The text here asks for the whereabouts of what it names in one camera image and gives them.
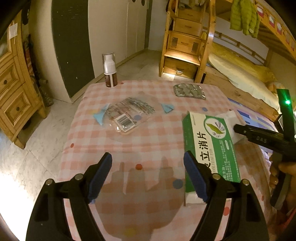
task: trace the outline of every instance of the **brown bottle label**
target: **brown bottle label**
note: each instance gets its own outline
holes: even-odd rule
[[[111,79],[110,79],[110,75],[105,75],[105,83],[106,83],[106,86],[108,88],[111,88]]]
[[[105,83],[108,88],[112,88],[112,87],[116,86],[118,84],[117,74],[116,73],[112,74],[112,75],[106,74],[105,75]]]
[[[113,86],[116,86],[118,84],[117,82],[117,74],[112,74],[112,78],[113,78]]]

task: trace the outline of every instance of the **hanging jacket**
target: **hanging jacket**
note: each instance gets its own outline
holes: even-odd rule
[[[250,0],[234,0],[231,7],[230,29],[243,31],[244,35],[257,38],[260,18]]]

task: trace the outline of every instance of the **marble tile floor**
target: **marble tile floor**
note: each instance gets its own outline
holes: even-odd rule
[[[158,76],[160,56],[159,51],[146,50],[127,61],[118,67],[119,81],[173,81],[174,75]],[[45,180],[58,179],[63,147],[81,99],[74,104],[54,100],[48,117],[36,122],[39,125],[24,150],[0,131],[0,214],[20,241],[25,241],[30,215]]]

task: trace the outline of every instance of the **pink checkered tablecloth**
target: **pink checkered tablecloth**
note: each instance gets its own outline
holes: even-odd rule
[[[107,89],[104,83],[93,84],[77,109],[62,154],[59,181],[84,173],[105,152],[112,154],[111,171],[95,204],[89,205],[107,241],[187,241],[202,216],[205,205],[185,207],[184,185],[173,185],[176,179],[185,179],[182,117],[187,111],[215,116],[235,106],[216,86],[201,84],[205,101],[175,96],[175,84],[173,81],[125,81],[113,89]],[[151,117],[143,125],[143,131],[131,133],[126,142],[110,138],[93,114],[107,103],[133,97],[140,91],[154,96],[159,103],[173,104],[175,109]],[[244,123],[238,112],[237,116]],[[241,141],[235,145],[235,152],[241,178],[250,180],[268,221],[272,214],[268,169],[261,150],[255,144]],[[137,164],[143,169],[136,170]],[[216,240],[223,237],[230,203],[227,201],[224,208]],[[65,208],[72,236],[80,240],[67,200]]]

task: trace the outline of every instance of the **barcode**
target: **barcode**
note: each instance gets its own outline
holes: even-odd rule
[[[134,128],[136,125],[134,122],[128,118],[126,114],[123,114],[115,119],[115,122],[118,124],[118,127],[123,131],[127,132],[130,129]]]

